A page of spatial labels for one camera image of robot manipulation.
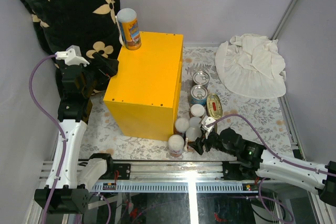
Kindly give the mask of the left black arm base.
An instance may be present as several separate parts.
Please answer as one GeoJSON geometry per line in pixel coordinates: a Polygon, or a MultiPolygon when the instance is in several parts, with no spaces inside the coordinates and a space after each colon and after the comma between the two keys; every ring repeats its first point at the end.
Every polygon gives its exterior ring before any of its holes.
{"type": "Polygon", "coordinates": [[[119,180],[129,180],[130,175],[131,175],[131,164],[114,163],[113,165],[108,166],[104,178],[118,182],[119,180]]]}

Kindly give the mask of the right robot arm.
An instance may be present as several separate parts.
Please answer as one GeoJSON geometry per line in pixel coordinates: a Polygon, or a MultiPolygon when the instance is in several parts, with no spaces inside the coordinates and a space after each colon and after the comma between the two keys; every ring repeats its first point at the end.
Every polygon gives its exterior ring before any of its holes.
{"type": "Polygon", "coordinates": [[[205,133],[196,141],[189,142],[188,146],[200,155],[214,148],[236,157],[235,163],[223,165],[224,178],[279,180],[318,195],[322,202],[335,206],[335,162],[323,165],[285,158],[272,153],[264,145],[243,139],[230,128],[219,134],[205,133]]]}

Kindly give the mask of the black floral plush pillow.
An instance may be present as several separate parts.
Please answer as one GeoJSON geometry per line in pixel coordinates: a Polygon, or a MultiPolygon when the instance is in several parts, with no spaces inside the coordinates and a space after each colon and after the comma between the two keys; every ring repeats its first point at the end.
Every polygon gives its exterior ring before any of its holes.
{"type": "Polygon", "coordinates": [[[86,59],[94,53],[117,59],[121,44],[116,14],[120,0],[20,0],[33,19],[42,49],[49,55],[78,46],[86,59]]]}

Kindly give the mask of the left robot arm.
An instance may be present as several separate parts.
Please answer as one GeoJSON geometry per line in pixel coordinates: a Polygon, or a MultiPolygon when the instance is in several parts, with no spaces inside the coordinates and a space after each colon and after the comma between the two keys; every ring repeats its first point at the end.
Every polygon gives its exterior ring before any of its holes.
{"type": "Polygon", "coordinates": [[[119,62],[95,52],[85,59],[74,49],[55,53],[63,88],[58,117],[48,117],[59,130],[51,171],[34,200],[47,214],[83,214],[88,208],[89,191],[103,178],[115,174],[110,154],[93,154],[81,172],[77,171],[80,146],[92,109],[90,97],[99,80],[118,73],[119,62]]]}

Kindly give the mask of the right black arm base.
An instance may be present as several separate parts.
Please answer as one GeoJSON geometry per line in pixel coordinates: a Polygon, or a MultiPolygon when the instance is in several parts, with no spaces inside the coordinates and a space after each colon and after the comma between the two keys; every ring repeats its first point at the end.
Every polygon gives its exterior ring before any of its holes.
{"type": "Polygon", "coordinates": [[[260,171],[260,160],[256,161],[223,161],[223,176],[225,180],[255,180],[257,177],[267,178],[269,175],[267,173],[262,173],[260,171]]]}

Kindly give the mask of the orange blue lidded can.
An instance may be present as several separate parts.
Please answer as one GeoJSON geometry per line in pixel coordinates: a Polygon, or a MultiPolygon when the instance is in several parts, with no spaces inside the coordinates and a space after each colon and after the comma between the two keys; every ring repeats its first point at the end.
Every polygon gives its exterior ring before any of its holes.
{"type": "Polygon", "coordinates": [[[121,9],[116,15],[119,41],[128,50],[141,47],[141,37],[136,12],[131,8],[121,9]]]}

